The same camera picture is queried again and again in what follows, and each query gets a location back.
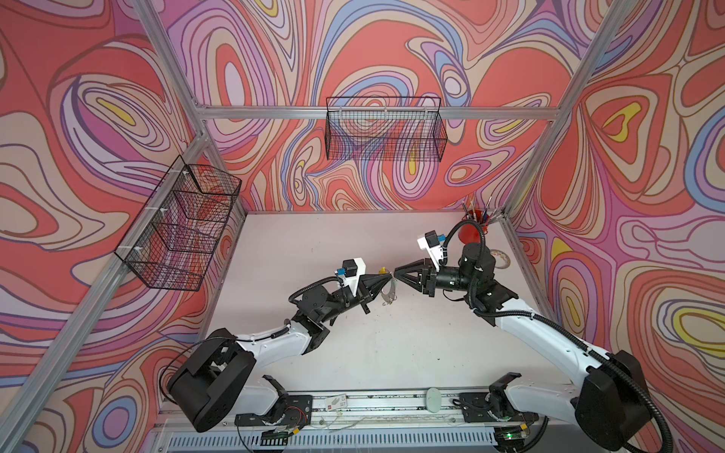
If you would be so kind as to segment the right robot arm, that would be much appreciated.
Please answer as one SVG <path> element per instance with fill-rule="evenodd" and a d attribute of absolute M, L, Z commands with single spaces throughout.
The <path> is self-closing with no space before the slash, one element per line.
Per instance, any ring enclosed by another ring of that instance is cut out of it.
<path fill-rule="evenodd" d="M 472 313 L 528 345 L 569 380 L 536 384 L 509 372 L 489 386 L 480 410 L 500 420 L 537 413 L 577 426 L 606 450 L 631 449 L 655 410 L 636 358 L 595 347 L 543 317 L 496 281 L 497 261 L 488 247 L 469 243 L 455 266 L 443 263 L 441 250 L 434 247 L 432 257 L 396 268 L 395 278 L 426 296 L 463 293 Z"/>

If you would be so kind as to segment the metal keyring organizer yellow grip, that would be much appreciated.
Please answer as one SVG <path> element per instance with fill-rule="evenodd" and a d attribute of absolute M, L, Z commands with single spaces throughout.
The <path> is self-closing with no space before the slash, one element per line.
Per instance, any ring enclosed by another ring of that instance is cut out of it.
<path fill-rule="evenodd" d="M 396 294 L 396 279 L 392 275 L 389 277 L 389 281 L 384 285 L 379 295 L 383 299 L 383 306 L 392 305 L 398 299 L 398 295 Z"/>

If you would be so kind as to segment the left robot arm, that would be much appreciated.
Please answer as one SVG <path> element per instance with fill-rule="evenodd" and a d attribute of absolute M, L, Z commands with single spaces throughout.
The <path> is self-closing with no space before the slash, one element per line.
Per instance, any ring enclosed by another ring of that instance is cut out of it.
<path fill-rule="evenodd" d="M 167 394 L 200 433 L 231 414 L 253 425 L 274 426 L 290 411 L 298 416 L 298 426 L 308 424 L 302 404 L 272 376 L 247 381 L 257 369 L 318 349 L 340 315 L 356 307 L 368 313 L 368 304 L 392 279 L 389 273 L 325 277 L 290 295 L 296 313 L 276 330 L 249 335 L 213 331 L 170 377 Z"/>

